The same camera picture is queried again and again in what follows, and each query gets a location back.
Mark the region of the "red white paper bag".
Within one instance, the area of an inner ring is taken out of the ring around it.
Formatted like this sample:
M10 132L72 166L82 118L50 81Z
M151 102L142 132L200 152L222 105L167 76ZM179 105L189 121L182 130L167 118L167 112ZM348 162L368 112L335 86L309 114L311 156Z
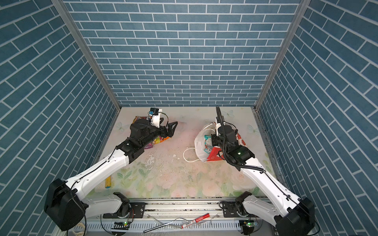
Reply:
M224 160L233 166L246 165L247 160L255 157L236 126L227 122L205 125L196 136L192 150L202 162Z

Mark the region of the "teal red snack packet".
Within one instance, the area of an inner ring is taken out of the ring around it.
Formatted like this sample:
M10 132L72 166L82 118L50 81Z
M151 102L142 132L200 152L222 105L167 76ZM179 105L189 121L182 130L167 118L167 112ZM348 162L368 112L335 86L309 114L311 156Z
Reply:
M205 145L204 151L206 153L210 153L212 151L212 149L213 149L212 137L211 137L211 135L205 135L204 139L205 139L205 141L204 141L204 145Z

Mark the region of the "purple snack packet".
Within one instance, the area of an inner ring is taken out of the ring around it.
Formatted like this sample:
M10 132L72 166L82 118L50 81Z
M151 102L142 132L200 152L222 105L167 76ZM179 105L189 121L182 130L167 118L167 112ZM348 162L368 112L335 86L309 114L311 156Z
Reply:
M150 148L153 148L154 147L154 142L151 142L149 144L147 144L144 149L150 149Z

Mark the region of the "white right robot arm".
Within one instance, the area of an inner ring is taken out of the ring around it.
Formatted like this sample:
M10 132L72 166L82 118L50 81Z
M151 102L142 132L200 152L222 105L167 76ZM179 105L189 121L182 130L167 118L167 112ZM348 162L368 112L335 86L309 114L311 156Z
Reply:
M282 185L236 138L228 141L213 134L212 144L220 147L225 161L251 179L270 200L267 203L252 193L243 193L236 199L243 215L258 216L274 226L280 236L307 236L314 228L320 227L315 218L314 203L308 198L301 199Z

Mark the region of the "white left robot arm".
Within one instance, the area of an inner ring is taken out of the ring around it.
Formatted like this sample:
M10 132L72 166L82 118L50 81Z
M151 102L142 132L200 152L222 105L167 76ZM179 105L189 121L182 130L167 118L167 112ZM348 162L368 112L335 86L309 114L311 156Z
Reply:
M172 122L156 127L143 119L131 124L130 136L110 155L76 176L65 181L56 179L49 185L45 213L61 231L68 231L92 216L115 214L119 218L130 217L130 201L120 192L100 200L87 200L86 196L113 173L135 161L144 152L145 146L156 138L173 137L177 124Z

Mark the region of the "red marker pen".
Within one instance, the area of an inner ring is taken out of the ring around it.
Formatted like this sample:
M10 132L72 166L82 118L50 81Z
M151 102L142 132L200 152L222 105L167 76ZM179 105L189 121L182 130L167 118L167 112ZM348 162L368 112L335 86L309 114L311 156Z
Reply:
M207 218L209 218L209 217L210 217L210 214L207 213L207 214L205 214L205 215L202 215L202 216L200 216L200 217L197 217L197 218L194 219L194 220L191 220L191 221L188 221L188 222L184 223L184 224L181 226L181 228L182 228L182 229L188 228L188 227L190 227L190 226L192 226L192 225L194 225L194 224L197 224L197 223L199 223L200 221L203 221L204 219L207 219Z

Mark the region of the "metal rod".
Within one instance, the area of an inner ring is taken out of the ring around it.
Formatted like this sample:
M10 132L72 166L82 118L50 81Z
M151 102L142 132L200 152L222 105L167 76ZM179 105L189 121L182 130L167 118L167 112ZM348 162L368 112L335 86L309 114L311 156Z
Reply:
M172 221L170 221L170 222L162 223L162 224L160 224L160 225L158 225L158 226L155 226L155 227L152 227L152 228L150 228L150 229L144 230L143 233L144 233L144 234L145 234L145 233L149 233L149 232L155 231L155 230L157 230L157 229L160 229L160 228L163 228L163 227L166 227L166 226L171 226L171 225L173 225L174 227L177 228L178 225L175 225L174 222L176 222L176 221L179 220L179 219L184 220L183 218L176 218L176 219L174 219L174 220L172 220Z

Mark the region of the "beige rubber band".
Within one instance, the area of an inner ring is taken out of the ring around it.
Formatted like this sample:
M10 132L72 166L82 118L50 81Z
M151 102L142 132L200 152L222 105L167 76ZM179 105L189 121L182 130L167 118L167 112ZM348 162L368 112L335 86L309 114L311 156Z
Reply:
M85 236L85 232L84 231L81 231L81 232L75 232L74 230L72 230L72 234L74 236Z

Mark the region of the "aluminium corner frame post right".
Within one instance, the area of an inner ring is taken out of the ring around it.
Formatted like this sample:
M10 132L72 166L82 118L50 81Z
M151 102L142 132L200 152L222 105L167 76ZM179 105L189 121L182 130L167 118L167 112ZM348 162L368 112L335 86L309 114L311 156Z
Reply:
M274 81L274 78L278 72L278 69L284 59L284 56L290 46L290 43L292 42L293 38L294 38L294 35L299 27L299 24L301 22L301 20L303 19L304 17L304 14L310 4L310 0L302 0L300 1L299 3L299 6L295 12L295 15L293 17L293 20L288 28L288 31L287 31L287 34L285 36L285 38L283 39L283 43L280 47L280 50L275 58L275 62L269 72L269 75L267 76L267 79L265 81L265 84L264 86L262 87L262 90L261 90L261 93L256 101L256 104L255 104L255 110L258 111L262 104L263 104L263 101L269 91L269 88L270 86L272 85L273 81Z

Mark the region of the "aluminium corner frame post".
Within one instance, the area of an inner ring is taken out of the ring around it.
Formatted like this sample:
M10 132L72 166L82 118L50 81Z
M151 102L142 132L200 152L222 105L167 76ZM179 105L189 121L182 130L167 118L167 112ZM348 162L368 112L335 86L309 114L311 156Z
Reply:
M288 28L288 31L287 31L287 34L285 36L285 38L283 39L283 43L280 47L280 50L275 58L275 62L269 72L269 75L267 76L267 79L265 81L265 84L264 86L262 87L262 90L261 90L261 93L256 101L256 104L255 104L255 110L258 111L262 104L263 104L263 101L269 91L269 88L270 86L272 85L273 81L274 81L274 78L278 72L278 69L284 59L284 56L290 46L290 43L292 42L293 38L294 38L294 35L299 27L299 24L301 22L301 20L303 19L304 17L304 14L310 4L310 0L302 0L300 1L299 3L299 6L295 12L295 15L293 17L293 20Z
M69 32L71 33L72 37L74 38L75 42L79 46L79 49L83 53L84 57L86 58L88 64L90 65L91 69L97 76L98 80L102 84L103 88L105 89L106 93L108 94L110 100L112 101L113 105L115 106L116 110L120 112L121 105L117 100L114 92L110 88L102 70L100 69L99 65L97 64L95 58L93 57L90 48L88 47L84 37L82 36L80 30L78 29L73 17L69 13L64 1L61 0L52 0L52 4L54 5L55 9L57 10L58 14L62 18L63 22L67 26Z

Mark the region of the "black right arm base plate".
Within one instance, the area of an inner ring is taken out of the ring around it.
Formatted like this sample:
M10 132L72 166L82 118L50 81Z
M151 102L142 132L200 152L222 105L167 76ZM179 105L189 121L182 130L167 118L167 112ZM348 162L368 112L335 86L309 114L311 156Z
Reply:
M247 213L245 208L240 202L231 202L231 201L220 201L218 206L222 210L223 217L225 218L257 218L260 219L257 215Z

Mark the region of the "aluminium front rail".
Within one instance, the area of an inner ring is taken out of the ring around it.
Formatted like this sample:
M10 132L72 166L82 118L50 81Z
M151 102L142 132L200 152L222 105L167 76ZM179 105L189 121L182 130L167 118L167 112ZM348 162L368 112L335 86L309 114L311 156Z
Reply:
M199 200L199 201L187 201L183 199L181 201L146 201L145 210L153 215L162 215L163 217L184 217L184 216L196 216L204 215L205 213L212 214L213 212L222 211L214 200Z

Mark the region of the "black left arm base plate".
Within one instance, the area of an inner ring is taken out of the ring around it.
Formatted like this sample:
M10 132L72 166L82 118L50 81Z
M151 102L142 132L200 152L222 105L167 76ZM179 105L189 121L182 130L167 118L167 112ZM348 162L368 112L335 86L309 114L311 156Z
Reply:
M104 219L136 219L143 218L145 211L145 202L131 202L127 207L127 210L123 210L123 206L116 213L106 213L102 217Z

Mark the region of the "aluminium corner frame post left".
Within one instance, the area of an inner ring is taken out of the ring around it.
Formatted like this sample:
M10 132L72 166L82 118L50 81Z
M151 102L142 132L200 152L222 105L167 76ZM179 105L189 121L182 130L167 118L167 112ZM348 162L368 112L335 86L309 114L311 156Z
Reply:
M95 58L93 57L90 48L88 47L84 37L82 36L80 30L78 29L73 17L69 13L64 1L61 0L52 0L52 4L54 5L55 9L57 10L58 14L62 18L63 22L67 26L69 32L71 33L72 37L74 38L75 42L79 46L79 49L83 53L84 57L86 58L88 64L90 65L91 69L97 76L98 80L102 84L103 88L105 89L106 93L108 94L110 100L112 101L113 105L115 106L116 110L120 112L121 105L117 100L114 92L110 88L102 70L100 69L99 65L97 64Z

